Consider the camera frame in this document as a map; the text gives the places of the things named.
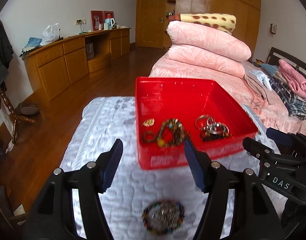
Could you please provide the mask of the pink bed sheet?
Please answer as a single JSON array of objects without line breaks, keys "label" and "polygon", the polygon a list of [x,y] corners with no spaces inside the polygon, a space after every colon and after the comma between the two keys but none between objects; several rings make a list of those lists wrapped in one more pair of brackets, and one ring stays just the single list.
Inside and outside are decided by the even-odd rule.
[{"label": "pink bed sheet", "polygon": [[289,116],[288,110],[274,91],[269,91],[271,101],[257,95],[244,79],[217,70],[169,60],[162,56],[152,67],[149,77],[182,77],[216,81],[239,104],[249,106],[265,127],[285,133],[306,135],[306,120]]}]

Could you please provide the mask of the pink folded towel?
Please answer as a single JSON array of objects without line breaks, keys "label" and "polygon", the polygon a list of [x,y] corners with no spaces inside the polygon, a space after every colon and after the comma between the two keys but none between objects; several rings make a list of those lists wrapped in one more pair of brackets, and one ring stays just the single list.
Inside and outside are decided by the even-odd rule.
[{"label": "pink folded towel", "polygon": [[279,72],[291,91],[306,101],[306,79],[283,59],[279,60]]}]

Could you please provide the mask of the white crumpled cloth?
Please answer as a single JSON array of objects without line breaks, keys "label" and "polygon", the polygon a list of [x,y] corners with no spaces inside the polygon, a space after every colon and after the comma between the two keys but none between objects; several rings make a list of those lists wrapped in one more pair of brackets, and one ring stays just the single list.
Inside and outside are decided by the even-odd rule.
[{"label": "white crumpled cloth", "polygon": [[268,90],[272,90],[272,87],[269,83],[269,77],[261,70],[254,70],[252,69],[250,71],[250,74],[252,74],[253,76],[255,76],[257,78],[257,80],[263,84]]}]

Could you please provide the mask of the wooden coat stand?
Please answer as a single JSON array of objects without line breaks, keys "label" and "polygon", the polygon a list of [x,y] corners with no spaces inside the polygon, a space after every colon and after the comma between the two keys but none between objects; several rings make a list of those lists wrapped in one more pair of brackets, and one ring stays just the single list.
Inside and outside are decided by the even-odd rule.
[{"label": "wooden coat stand", "polygon": [[36,121],[22,114],[18,114],[18,112],[10,102],[9,98],[7,97],[5,89],[2,87],[0,87],[0,101],[0,110],[2,111],[2,118],[8,131],[11,134],[11,142],[14,145],[16,144],[18,138],[17,128],[19,124],[21,122],[35,124]]}]

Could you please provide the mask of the pink folded quilt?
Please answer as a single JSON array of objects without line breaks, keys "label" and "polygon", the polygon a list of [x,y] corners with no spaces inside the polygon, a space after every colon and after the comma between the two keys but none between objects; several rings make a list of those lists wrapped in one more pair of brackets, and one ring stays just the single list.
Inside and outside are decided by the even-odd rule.
[{"label": "pink folded quilt", "polygon": [[166,53],[166,58],[239,78],[246,74],[242,63],[191,45],[172,45]]},{"label": "pink folded quilt", "polygon": [[251,58],[251,49],[239,39],[204,25],[171,21],[166,29],[173,44],[190,45],[235,61]]}]

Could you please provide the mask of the wooden chair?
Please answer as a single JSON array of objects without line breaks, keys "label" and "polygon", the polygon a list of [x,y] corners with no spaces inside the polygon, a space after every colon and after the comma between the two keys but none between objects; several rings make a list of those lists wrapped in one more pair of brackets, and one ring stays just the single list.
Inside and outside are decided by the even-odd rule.
[{"label": "wooden chair", "polygon": [[28,218],[28,213],[26,212],[20,215],[14,215],[11,211],[5,186],[0,186],[0,214],[7,225],[14,230],[24,224]]}]

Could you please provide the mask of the giraffe print blanket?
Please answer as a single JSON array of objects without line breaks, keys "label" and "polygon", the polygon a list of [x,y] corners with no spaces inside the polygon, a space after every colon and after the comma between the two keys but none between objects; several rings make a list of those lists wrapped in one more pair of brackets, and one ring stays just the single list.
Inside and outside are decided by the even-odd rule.
[{"label": "giraffe print blanket", "polygon": [[205,25],[224,31],[231,35],[236,28],[236,17],[230,14],[175,14],[168,17],[169,21],[182,21]]}]

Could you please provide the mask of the white plastic bag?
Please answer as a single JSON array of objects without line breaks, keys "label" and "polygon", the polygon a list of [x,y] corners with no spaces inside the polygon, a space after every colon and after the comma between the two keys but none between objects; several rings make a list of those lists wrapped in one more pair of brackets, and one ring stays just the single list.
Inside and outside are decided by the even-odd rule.
[{"label": "white plastic bag", "polygon": [[56,42],[60,38],[60,25],[55,23],[49,25],[42,33],[42,41],[40,46],[45,46],[50,43]]}]

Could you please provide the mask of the blue folded cloth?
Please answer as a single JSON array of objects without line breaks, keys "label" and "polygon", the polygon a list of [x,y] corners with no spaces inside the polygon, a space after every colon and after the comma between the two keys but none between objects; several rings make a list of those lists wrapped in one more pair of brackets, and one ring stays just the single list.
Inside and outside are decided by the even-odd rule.
[{"label": "blue folded cloth", "polygon": [[30,37],[27,44],[24,46],[24,48],[22,48],[19,57],[23,57],[24,55],[28,54],[31,50],[36,50],[37,48],[39,48],[41,42],[42,42],[41,38]]}]

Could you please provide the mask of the dark hanging jacket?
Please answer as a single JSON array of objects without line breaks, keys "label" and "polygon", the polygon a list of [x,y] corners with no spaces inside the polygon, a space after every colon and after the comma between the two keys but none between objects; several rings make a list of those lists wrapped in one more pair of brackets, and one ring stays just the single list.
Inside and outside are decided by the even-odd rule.
[{"label": "dark hanging jacket", "polygon": [[9,72],[9,64],[13,59],[13,48],[0,20],[0,86],[4,83]]}]

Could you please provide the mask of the wooden door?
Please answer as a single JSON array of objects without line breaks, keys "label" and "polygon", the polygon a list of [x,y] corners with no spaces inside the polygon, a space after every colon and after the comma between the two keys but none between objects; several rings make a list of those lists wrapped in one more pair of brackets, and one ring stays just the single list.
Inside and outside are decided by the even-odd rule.
[{"label": "wooden door", "polygon": [[163,48],[166,0],[137,0],[136,46]]}]

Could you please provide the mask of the wall power socket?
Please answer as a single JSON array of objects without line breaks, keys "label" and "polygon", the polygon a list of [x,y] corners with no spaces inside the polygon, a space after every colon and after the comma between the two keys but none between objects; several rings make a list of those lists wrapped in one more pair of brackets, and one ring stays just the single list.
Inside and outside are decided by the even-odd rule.
[{"label": "wall power socket", "polygon": [[86,19],[78,19],[75,21],[76,25],[86,24]]}]

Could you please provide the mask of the red picture frame left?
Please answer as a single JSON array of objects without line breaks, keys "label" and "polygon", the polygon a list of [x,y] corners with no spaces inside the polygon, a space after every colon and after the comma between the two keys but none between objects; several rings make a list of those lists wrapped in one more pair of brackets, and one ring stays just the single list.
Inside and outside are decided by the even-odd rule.
[{"label": "red picture frame left", "polygon": [[93,31],[98,31],[103,22],[103,12],[99,10],[91,10]]}]

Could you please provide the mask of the red picture frame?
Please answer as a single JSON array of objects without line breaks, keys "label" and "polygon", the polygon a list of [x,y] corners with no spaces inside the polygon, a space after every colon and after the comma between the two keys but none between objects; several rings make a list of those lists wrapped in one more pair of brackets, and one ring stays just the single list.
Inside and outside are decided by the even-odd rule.
[{"label": "red picture frame", "polygon": [[114,18],[114,12],[113,11],[103,11],[103,19],[107,18]]},{"label": "red picture frame", "polygon": [[91,10],[93,31],[98,31],[103,22],[103,12],[99,10]]}]

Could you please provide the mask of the red picture frame right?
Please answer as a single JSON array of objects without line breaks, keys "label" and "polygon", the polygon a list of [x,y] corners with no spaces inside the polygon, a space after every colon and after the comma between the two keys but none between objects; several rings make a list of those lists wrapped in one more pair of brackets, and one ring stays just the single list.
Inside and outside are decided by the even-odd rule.
[{"label": "red picture frame right", "polygon": [[107,18],[114,18],[114,12],[113,11],[103,11],[103,19]]}]

